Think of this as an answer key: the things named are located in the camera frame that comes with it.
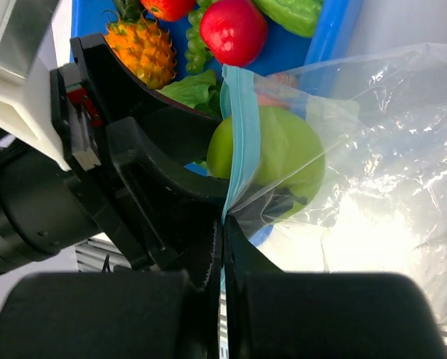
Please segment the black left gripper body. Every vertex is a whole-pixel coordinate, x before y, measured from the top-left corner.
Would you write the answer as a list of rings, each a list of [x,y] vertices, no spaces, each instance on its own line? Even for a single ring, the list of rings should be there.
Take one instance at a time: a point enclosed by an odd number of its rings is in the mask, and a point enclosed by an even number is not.
[[[52,125],[70,167],[63,182],[84,217],[67,225],[70,243],[104,233],[132,269],[157,269],[144,241],[138,207],[112,164],[105,128],[93,127],[85,108],[90,95],[82,82],[76,63],[50,72]]]

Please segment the green apple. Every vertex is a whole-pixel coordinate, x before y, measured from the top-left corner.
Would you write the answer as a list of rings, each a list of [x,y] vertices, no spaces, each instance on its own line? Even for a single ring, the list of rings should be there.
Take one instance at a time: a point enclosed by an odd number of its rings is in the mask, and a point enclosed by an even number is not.
[[[282,221],[301,211],[317,195],[324,178],[325,154],[317,133],[289,110],[264,105],[259,108],[261,141],[259,168],[253,177],[258,188],[270,191],[245,206],[250,219],[262,213],[267,223]]]

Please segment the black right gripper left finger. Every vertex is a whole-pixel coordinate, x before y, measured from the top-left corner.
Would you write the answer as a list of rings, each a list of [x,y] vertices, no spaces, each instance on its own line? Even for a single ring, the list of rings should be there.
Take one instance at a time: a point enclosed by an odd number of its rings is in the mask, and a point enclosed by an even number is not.
[[[222,226],[170,271],[37,273],[0,311],[0,358],[217,358]]]

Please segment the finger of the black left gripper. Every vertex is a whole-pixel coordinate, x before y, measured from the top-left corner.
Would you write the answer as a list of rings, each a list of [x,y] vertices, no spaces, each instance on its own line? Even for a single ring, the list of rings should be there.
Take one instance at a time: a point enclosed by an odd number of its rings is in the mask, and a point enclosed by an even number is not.
[[[111,161],[138,208],[143,240],[155,262],[210,242],[228,181],[196,174],[175,162],[132,117],[105,128]]]
[[[220,120],[149,89],[120,61],[101,34],[70,40],[81,85],[103,126],[133,117],[181,165],[204,160]]]

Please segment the clear zip top bag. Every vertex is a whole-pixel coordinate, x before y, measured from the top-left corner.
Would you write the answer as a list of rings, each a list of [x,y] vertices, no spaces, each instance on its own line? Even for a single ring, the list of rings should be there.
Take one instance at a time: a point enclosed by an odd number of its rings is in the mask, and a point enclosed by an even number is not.
[[[447,44],[420,43],[269,76],[226,65],[231,122],[224,213],[286,271],[392,272],[413,279],[447,326]],[[301,211],[267,223],[258,188],[259,108],[289,110],[317,133],[325,172]]]

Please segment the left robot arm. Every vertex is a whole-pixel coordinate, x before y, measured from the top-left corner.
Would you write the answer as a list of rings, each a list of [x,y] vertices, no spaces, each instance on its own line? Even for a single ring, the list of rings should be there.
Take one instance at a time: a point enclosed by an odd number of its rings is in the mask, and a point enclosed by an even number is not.
[[[0,274],[98,233],[133,269],[187,268],[211,252],[226,197],[226,180],[188,169],[220,120],[140,84],[101,34],[70,45],[44,73],[63,164],[23,141],[0,151]]]

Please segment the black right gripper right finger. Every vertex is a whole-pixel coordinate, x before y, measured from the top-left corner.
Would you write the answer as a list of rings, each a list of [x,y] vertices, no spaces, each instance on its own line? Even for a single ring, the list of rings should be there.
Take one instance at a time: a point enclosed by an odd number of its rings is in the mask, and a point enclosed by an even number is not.
[[[407,276],[282,271],[232,216],[223,256],[231,358],[447,358]]]

